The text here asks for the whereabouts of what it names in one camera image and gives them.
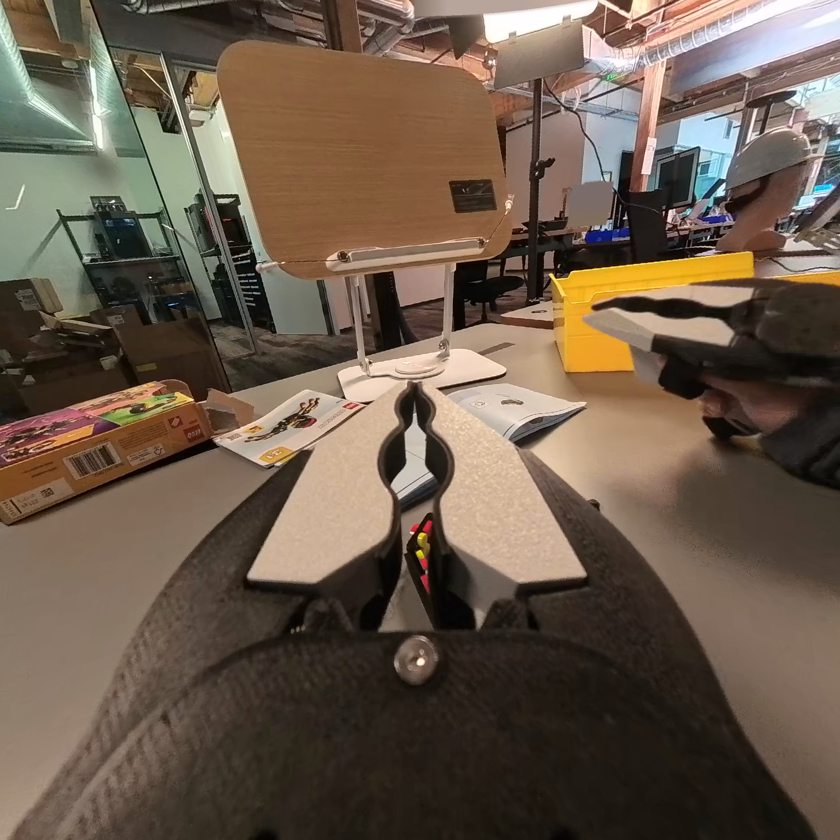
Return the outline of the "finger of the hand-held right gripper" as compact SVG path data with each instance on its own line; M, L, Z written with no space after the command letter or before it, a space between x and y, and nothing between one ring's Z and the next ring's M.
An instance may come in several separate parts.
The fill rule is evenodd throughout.
M702 366L714 350L731 346L745 317L668 318L607 311L583 318L599 333L624 343L635 375L661 389L705 389Z
M598 301L591 314L615 310L662 317L753 317L779 288L779 279L745 279L640 290Z

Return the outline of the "red yellow black lego body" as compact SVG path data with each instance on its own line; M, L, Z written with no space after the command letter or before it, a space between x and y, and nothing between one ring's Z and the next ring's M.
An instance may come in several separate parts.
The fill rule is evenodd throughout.
M406 568L434 629L445 626L445 567L432 512L409 530L404 551Z

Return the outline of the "instruction booklet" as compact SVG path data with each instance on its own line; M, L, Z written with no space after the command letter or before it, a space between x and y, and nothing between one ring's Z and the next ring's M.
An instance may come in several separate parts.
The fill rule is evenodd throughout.
M566 401L506 382L464 388L449 393L448 398L512 443L561 424L586 408L585 402ZM438 486L425 464L426 434L416 413L404 442L406 463L392 481L403 510L429 498Z
M261 468L279 467L362 409L362 403L306 390L214 442Z

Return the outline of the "person's right forearm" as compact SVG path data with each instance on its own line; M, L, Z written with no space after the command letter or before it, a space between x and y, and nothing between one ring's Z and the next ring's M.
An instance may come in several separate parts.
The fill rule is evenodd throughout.
M794 477L839 489L839 396L823 395L760 438L763 452Z

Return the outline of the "colourful cardboard lego box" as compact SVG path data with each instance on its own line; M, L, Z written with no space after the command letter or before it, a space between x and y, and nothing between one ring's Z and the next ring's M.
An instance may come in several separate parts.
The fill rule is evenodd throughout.
M12 525L210 443L256 418L254 406L186 383L153 381L1 428L1 519Z

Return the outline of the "person's right hand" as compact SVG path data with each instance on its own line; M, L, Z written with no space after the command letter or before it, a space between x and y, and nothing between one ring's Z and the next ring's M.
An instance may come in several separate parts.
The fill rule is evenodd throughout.
M697 399L701 415L756 434L772 434L832 396L821 388L713 376L706 378L706 384Z

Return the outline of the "yellow plastic bin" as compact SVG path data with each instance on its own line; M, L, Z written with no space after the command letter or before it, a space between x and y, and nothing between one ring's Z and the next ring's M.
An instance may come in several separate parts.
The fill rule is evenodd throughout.
M567 372L838 383L838 272L756 277L750 252L576 270L554 281Z

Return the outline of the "tall black chair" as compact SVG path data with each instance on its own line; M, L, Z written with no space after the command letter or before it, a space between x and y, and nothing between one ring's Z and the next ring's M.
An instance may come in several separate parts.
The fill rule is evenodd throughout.
M666 259L669 240L665 221L665 199L660 190L628 192L624 199L633 264Z

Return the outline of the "closed instruction booklet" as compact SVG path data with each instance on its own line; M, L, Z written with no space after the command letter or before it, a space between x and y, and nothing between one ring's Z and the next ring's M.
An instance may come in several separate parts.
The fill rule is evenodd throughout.
M261 468L279 467L362 409L362 403L306 390L214 442Z

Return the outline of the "mannequin head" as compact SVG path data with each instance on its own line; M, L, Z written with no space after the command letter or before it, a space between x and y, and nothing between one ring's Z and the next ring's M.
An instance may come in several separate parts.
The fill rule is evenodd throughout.
M727 188L726 212L734 223L717 242L721 253L763 253L782 249L785 238L775 226L802 194L812 164L792 165L751 182Z

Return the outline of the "black computer monitor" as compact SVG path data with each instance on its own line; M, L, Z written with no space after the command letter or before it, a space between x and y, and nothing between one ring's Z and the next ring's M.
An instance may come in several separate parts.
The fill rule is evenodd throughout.
M667 154L658 160L654 167L655 190L661 193L665 210L694 205L699 162L699 146Z

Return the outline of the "grey helmet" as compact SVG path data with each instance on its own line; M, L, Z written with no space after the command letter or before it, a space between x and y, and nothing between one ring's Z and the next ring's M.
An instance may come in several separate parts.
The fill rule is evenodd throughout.
M729 192L792 166L812 164L815 156L805 134L791 128L767 131L732 157L726 176Z

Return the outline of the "studio light on stand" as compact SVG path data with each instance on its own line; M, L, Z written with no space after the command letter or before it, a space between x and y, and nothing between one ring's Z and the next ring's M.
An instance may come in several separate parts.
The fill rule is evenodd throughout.
M603 36L582 24L576 8L592 2L562 2L535 6L534 2L468 2L466 16L451 17L449 26L465 21L476 35L449 31L453 47L470 46L480 36L497 50L493 84L496 90L529 84L532 94L532 143L528 216L528 302L543 298L543 263L539 256L539 189L551 162L541 158L543 93L548 77L573 73L603 77L632 70L632 52L608 45Z

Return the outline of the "wooden book stand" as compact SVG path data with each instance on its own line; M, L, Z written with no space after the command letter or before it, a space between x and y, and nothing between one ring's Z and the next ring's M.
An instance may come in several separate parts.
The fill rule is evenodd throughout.
M457 264L496 257L512 231L481 83L456 67L244 40L220 56L217 87L269 260L299 279L349 282L358 360L338 372L343 395L370 403L402 381L504 376L451 346ZM437 348L370 361L362 280L431 266L444 268Z

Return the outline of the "metal air duct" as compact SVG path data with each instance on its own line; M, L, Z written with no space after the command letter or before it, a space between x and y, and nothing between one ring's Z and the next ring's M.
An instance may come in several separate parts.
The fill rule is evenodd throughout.
M91 2L2 1L2 151L104 151L113 82Z

